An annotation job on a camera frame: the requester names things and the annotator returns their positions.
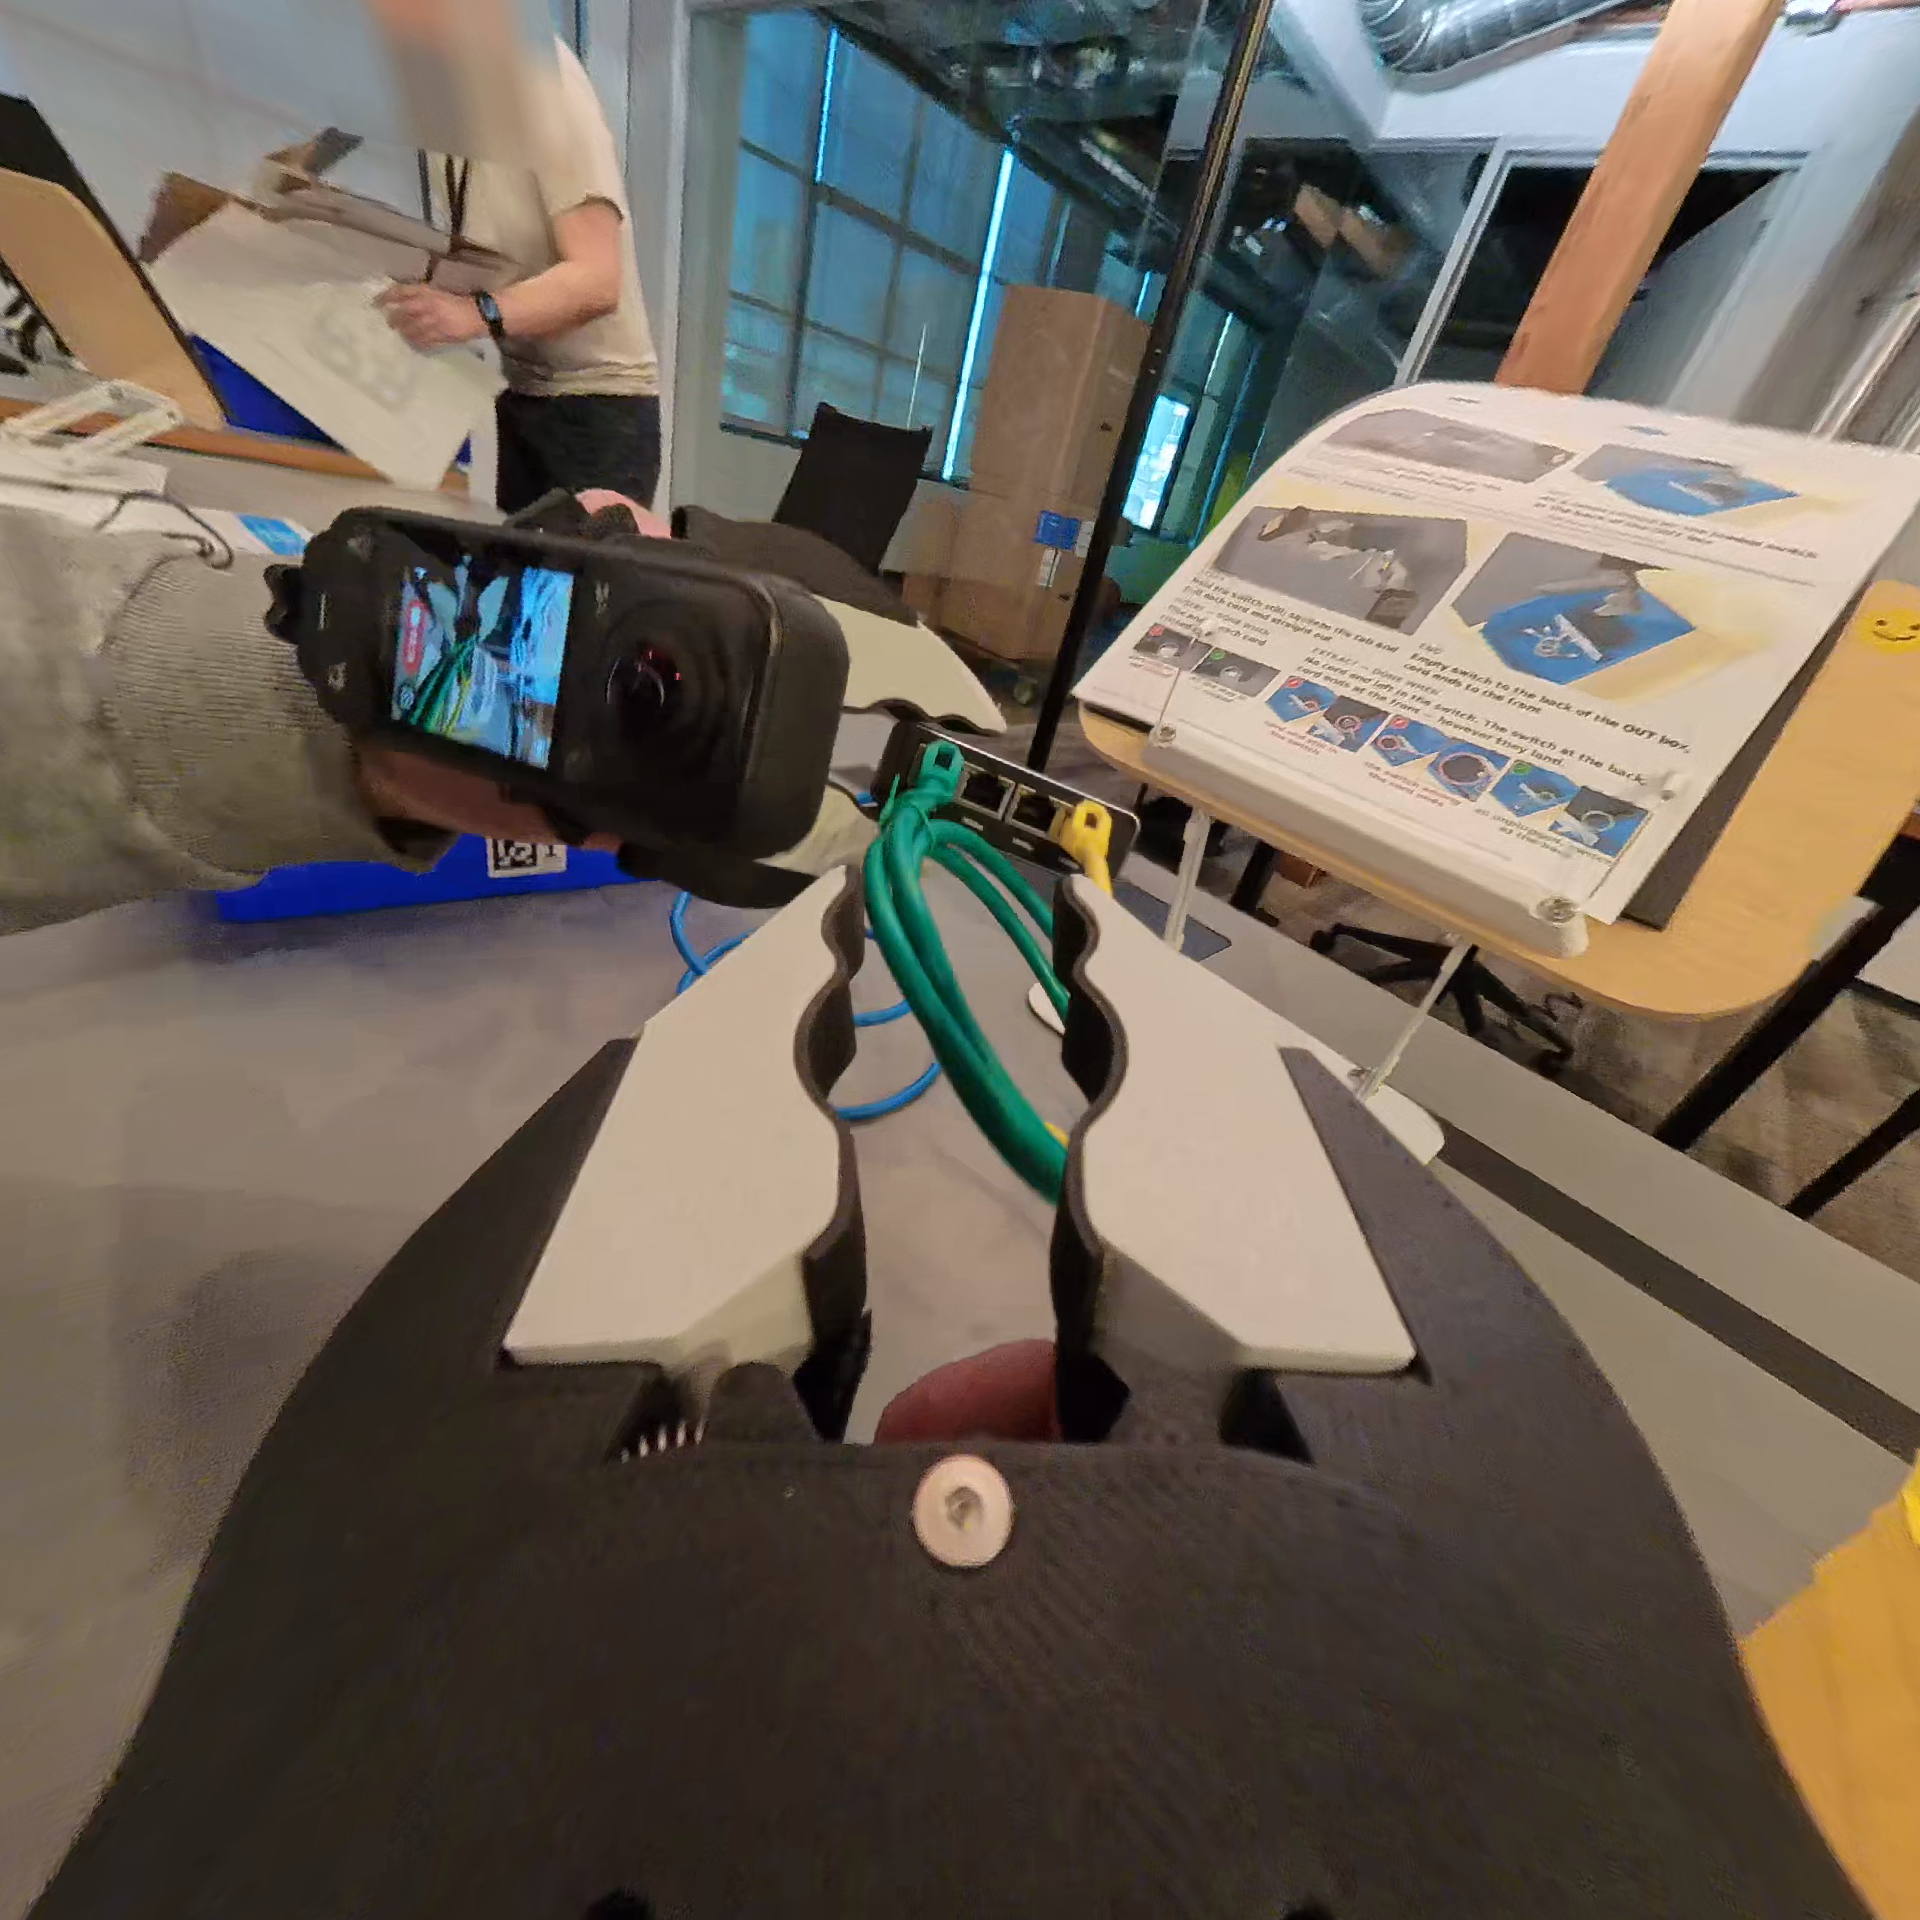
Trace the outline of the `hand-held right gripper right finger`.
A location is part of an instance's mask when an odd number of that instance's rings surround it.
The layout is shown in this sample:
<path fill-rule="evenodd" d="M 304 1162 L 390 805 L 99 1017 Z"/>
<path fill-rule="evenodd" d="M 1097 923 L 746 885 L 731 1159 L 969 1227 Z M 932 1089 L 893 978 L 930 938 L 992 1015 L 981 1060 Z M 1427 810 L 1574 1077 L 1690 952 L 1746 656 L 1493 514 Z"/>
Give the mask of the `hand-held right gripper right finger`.
<path fill-rule="evenodd" d="M 1082 876 L 1058 885 L 1062 1062 L 1087 1109 L 1051 1244 L 1058 1417 L 1100 1439 L 1169 1370 L 1391 1381 L 1418 1346 L 1323 1117 L 1425 1162 L 1425 1110 Z"/>

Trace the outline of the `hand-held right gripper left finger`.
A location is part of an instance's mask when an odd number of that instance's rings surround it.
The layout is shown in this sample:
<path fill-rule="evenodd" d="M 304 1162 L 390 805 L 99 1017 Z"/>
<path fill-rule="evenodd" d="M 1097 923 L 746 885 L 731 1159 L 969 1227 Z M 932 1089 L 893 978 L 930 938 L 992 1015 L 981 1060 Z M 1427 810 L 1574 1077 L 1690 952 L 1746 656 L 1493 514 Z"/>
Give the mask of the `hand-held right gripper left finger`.
<path fill-rule="evenodd" d="M 641 1031 L 502 1340 L 523 1366 L 658 1369 L 702 1425 L 722 1374 L 785 1374 L 849 1435 L 872 1353 L 853 1129 L 867 948 L 853 868 L 815 879 Z"/>

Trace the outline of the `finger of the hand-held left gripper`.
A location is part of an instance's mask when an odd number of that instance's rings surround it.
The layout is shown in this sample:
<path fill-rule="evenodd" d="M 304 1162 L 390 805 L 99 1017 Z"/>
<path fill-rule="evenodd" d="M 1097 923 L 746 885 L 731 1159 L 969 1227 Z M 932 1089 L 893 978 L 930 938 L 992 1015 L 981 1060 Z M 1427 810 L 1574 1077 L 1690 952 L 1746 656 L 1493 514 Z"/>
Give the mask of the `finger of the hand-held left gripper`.
<path fill-rule="evenodd" d="M 849 650 L 845 714 L 917 719 L 969 736 L 1007 732 L 991 691 L 929 626 L 850 605 L 834 605 L 830 617 Z"/>
<path fill-rule="evenodd" d="M 879 837 L 879 824 L 857 794 L 824 794 L 820 812 L 800 842 L 773 856 L 773 868 L 804 885 L 837 868 L 860 868 Z"/>

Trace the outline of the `black ethernet splitter box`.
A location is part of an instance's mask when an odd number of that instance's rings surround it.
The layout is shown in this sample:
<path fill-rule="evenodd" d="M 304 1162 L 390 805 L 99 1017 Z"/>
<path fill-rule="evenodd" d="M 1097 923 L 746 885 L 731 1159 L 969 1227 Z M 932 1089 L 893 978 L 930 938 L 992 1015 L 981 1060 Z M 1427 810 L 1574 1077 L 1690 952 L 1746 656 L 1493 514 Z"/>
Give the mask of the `black ethernet splitter box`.
<path fill-rule="evenodd" d="M 926 721 L 902 719 L 893 727 L 867 784 L 871 816 L 879 816 L 898 791 L 918 781 L 934 749 L 954 749 L 961 764 L 956 793 L 932 806 L 934 821 L 966 826 L 1034 871 L 1064 876 L 1079 868 L 1062 834 L 1076 812 L 1093 803 L 1090 794 Z"/>

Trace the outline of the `yellow plastic bin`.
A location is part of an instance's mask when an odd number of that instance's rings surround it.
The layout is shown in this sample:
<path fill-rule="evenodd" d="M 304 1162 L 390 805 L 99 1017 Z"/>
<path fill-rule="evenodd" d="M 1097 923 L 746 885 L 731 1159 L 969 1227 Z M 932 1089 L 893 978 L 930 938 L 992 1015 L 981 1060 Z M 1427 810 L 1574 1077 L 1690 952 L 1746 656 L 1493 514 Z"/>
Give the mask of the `yellow plastic bin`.
<path fill-rule="evenodd" d="M 1918 1473 L 1740 1641 L 1788 1777 L 1878 1918 L 1918 1915 Z"/>

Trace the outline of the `person's left hand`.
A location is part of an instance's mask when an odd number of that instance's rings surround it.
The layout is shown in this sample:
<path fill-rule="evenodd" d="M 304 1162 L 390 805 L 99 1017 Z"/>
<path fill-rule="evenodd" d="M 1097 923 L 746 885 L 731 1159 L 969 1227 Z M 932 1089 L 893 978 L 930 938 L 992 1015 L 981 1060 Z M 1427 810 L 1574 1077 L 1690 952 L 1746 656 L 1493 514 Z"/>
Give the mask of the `person's left hand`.
<path fill-rule="evenodd" d="M 511 799 L 496 781 L 451 764 L 364 742 L 352 749 L 352 778 L 364 810 L 390 840 L 430 833 L 570 847 L 542 808 Z"/>

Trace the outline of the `black office chair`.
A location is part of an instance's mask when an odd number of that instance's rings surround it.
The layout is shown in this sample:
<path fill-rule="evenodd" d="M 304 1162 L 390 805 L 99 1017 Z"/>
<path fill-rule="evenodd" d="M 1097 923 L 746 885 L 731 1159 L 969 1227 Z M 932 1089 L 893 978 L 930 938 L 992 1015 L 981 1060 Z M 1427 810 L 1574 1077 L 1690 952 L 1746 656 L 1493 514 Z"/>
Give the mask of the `black office chair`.
<path fill-rule="evenodd" d="M 932 445 L 932 426 L 893 426 L 820 401 L 773 522 L 815 534 L 880 575 Z"/>

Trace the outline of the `large cardboard box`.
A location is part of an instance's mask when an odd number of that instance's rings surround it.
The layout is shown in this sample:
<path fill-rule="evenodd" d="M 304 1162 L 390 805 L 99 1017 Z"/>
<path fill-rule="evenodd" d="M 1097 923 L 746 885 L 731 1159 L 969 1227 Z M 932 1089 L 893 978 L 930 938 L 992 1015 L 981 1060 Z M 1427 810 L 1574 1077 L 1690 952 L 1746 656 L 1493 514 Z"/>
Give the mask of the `large cardboard box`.
<path fill-rule="evenodd" d="M 965 480 L 902 527 L 905 590 L 965 650 L 1045 675 L 1082 584 L 1149 326 L 1097 294 L 1004 292 Z"/>

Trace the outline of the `large paned window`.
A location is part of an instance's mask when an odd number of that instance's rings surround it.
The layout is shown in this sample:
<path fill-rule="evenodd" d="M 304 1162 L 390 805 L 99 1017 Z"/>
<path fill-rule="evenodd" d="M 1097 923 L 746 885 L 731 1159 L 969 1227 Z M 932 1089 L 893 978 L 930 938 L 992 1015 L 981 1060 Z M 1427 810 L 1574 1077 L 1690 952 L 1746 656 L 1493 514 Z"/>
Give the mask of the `large paned window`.
<path fill-rule="evenodd" d="M 1058 261 L 1061 192 L 817 13 L 742 28 L 721 419 L 820 407 L 924 431 L 966 485 L 1007 294 Z"/>

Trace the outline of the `large white paper sheet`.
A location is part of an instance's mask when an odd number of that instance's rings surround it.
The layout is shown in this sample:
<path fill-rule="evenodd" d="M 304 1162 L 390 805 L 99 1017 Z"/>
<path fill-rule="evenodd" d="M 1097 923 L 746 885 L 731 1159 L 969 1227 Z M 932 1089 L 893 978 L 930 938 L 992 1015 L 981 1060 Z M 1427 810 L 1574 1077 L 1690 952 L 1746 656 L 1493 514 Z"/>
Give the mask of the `large white paper sheet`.
<path fill-rule="evenodd" d="M 410 347 L 377 307 L 389 250 L 342 229 L 226 204 L 148 277 L 184 332 L 402 489 L 437 491 L 504 387 L 491 349 Z"/>

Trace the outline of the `laminated instruction sheet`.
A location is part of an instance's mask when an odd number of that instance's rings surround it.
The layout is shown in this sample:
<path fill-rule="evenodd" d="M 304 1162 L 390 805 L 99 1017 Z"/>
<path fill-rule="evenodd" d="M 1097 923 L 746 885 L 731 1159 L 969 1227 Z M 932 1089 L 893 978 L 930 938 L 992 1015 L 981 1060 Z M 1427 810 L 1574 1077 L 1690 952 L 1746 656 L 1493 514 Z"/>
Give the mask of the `laminated instruction sheet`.
<path fill-rule="evenodd" d="M 1672 916 L 1916 501 L 1913 450 L 1423 383 L 1288 448 L 1072 698 L 1274 847 L 1577 956 Z"/>

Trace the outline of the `flattened cardboard box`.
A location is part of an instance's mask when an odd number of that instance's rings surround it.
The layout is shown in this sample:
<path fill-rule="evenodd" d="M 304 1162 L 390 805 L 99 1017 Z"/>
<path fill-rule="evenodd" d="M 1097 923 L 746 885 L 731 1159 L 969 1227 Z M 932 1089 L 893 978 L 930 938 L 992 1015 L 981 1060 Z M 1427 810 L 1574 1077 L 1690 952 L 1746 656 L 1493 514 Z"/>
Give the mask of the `flattened cardboard box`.
<path fill-rule="evenodd" d="M 517 285 L 525 269 L 502 253 L 455 236 L 416 213 L 352 192 L 308 168 L 325 139 L 268 155 L 250 184 L 229 190 L 182 172 L 167 172 L 157 186 L 137 261 L 150 269 L 194 229 L 226 209 L 241 209 L 268 224 L 327 239 L 352 261 L 392 281 L 432 283 L 456 294 L 499 292 Z"/>

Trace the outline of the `silver ventilation duct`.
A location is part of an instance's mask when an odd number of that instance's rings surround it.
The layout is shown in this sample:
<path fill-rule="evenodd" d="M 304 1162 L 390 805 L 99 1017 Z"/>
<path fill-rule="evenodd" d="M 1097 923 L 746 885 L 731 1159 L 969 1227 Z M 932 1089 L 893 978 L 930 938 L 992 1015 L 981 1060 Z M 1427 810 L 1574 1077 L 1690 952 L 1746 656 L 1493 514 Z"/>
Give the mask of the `silver ventilation duct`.
<path fill-rule="evenodd" d="M 1383 70 L 1432 81 L 1644 9 L 1644 2 L 1357 2 L 1357 21 Z"/>

